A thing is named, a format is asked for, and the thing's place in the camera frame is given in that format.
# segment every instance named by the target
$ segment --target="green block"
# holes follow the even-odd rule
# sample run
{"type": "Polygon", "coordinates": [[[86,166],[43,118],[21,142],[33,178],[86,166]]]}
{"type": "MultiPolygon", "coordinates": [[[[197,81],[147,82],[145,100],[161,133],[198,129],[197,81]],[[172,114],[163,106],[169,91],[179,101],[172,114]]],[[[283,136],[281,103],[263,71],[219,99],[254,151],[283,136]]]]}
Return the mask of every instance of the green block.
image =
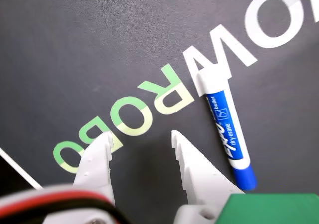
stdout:
{"type": "Polygon", "coordinates": [[[216,224],[319,224],[316,194],[232,194],[216,224]]]}

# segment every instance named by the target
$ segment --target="marker cap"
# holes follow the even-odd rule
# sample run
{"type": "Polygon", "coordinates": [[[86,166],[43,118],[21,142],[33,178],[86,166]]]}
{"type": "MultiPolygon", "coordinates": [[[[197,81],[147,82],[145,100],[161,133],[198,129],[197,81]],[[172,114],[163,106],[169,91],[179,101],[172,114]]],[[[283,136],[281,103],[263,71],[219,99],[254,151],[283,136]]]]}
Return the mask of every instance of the marker cap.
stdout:
{"type": "Polygon", "coordinates": [[[257,179],[251,165],[245,169],[234,168],[234,175],[237,186],[244,191],[252,191],[257,187],[257,179]]]}

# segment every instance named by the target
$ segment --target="gray surface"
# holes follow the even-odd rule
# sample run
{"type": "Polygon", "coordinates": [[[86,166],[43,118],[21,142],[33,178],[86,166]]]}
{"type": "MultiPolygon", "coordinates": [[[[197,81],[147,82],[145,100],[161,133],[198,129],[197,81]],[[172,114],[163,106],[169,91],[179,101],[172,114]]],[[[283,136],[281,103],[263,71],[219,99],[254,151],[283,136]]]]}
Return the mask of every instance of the gray surface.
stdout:
{"type": "MultiPolygon", "coordinates": [[[[56,164],[52,151],[65,140],[80,144],[78,130],[98,115],[124,144],[111,162],[117,206],[136,223],[172,223],[186,203],[170,147],[172,129],[233,181],[182,55],[194,45],[216,62],[209,32],[223,24],[258,59],[245,67],[226,48],[256,192],[319,194],[319,22],[309,0],[301,0],[299,33],[281,47],[260,48],[244,28],[251,1],[0,0],[1,147],[42,185],[72,182],[74,175],[56,164]],[[144,80],[167,86],[160,71],[166,63],[195,98],[172,115],[158,113],[154,95],[136,88],[144,80]],[[128,137],[112,125],[110,108],[123,96],[150,107],[154,120],[144,135],[128,137]]],[[[270,36],[285,31],[289,19],[279,1],[260,9],[261,27],[270,36]]],[[[139,126],[142,117],[130,111],[123,109],[121,117],[139,126]]],[[[64,155],[70,164],[79,162],[77,155],[64,155]]]]}

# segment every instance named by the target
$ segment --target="white letter o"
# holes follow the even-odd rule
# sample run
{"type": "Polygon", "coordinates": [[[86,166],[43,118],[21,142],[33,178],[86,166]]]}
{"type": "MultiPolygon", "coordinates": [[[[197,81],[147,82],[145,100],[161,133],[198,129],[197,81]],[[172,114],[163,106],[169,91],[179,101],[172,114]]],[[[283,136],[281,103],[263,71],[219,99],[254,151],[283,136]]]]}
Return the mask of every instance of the white letter o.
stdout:
{"type": "Polygon", "coordinates": [[[277,37],[267,36],[258,23],[258,10],[267,0],[253,0],[247,8],[245,27],[249,38],[258,46],[274,48],[290,41],[300,30],[304,21],[304,10],[300,0],[281,0],[288,8],[290,25],[287,31],[277,37]]]}

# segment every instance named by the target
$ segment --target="black wire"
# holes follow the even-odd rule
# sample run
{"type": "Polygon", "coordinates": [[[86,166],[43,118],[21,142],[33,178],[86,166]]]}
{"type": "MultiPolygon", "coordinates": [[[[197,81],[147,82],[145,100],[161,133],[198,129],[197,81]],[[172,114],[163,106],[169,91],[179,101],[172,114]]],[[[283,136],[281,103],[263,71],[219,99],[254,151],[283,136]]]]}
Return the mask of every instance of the black wire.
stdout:
{"type": "Polygon", "coordinates": [[[21,212],[17,212],[3,218],[0,218],[0,224],[22,224],[31,223],[32,220],[39,220],[39,218],[47,214],[78,208],[97,208],[108,212],[120,224],[131,224],[127,218],[114,207],[111,203],[94,199],[94,198],[80,198],[69,199],[63,201],[55,201],[42,206],[32,207],[21,212]]]}

